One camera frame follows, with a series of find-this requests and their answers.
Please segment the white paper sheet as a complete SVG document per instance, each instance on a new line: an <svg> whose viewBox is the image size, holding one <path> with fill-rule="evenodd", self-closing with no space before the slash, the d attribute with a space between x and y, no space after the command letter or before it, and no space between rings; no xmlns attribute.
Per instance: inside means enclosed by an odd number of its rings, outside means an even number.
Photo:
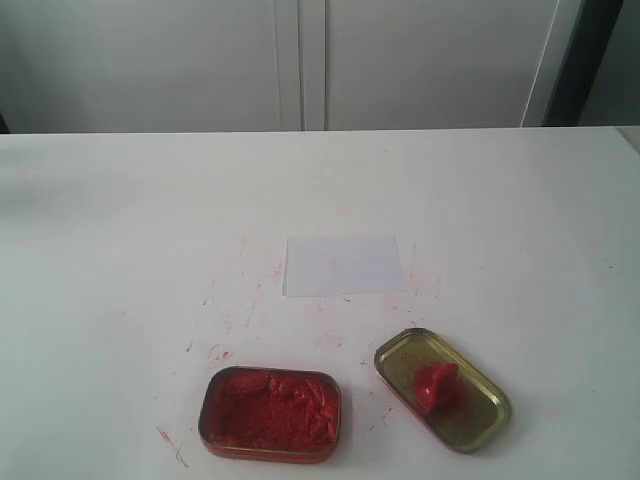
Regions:
<svg viewBox="0 0 640 480"><path fill-rule="evenodd" d="M396 239L290 237L282 293L287 297L397 293L406 290Z"/></svg>

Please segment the red ink paste tin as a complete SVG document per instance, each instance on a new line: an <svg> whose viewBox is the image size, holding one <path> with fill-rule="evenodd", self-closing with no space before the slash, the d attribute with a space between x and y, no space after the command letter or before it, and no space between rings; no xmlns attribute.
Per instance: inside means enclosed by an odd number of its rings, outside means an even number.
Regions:
<svg viewBox="0 0 640 480"><path fill-rule="evenodd" d="M315 464L339 444L342 397L317 371L231 366L207 386L198 433L214 455Z"/></svg>

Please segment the red plastic stamp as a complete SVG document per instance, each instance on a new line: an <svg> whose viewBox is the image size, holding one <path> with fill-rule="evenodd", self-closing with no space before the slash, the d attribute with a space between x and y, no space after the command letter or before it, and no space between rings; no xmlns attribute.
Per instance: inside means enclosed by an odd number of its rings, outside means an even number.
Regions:
<svg viewBox="0 0 640 480"><path fill-rule="evenodd" d="M460 398L460 380L455 363L424 366L415 376L414 390L417 405L429 415L453 408Z"/></svg>

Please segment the gold metal tin lid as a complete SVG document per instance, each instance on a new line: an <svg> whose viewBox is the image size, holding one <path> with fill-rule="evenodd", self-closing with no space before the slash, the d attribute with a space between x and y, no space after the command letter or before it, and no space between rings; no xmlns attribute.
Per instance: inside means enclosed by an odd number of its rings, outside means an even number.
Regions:
<svg viewBox="0 0 640 480"><path fill-rule="evenodd" d="M425 415L416 403L414 381L426 365L455 363L460 398L451 409ZM443 444L469 454L487 445L508 424L512 407L507 395L441 335L408 328L386 341L374 354L383 383Z"/></svg>

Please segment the white cabinet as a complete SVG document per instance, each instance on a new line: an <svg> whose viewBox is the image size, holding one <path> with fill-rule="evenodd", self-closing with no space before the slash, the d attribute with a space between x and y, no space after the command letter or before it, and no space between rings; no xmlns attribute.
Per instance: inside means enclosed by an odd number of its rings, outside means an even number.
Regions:
<svg viewBox="0 0 640 480"><path fill-rule="evenodd" d="M578 1L5 1L14 133L538 126Z"/></svg>

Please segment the dark vertical post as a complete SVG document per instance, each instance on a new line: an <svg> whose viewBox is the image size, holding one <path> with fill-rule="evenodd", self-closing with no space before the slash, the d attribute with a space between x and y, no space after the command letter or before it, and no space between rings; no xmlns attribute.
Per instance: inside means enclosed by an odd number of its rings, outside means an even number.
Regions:
<svg viewBox="0 0 640 480"><path fill-rule="evenodd" d="M623 5L623 0L581 3L543 117L544 127L578 125Z"/></svg>

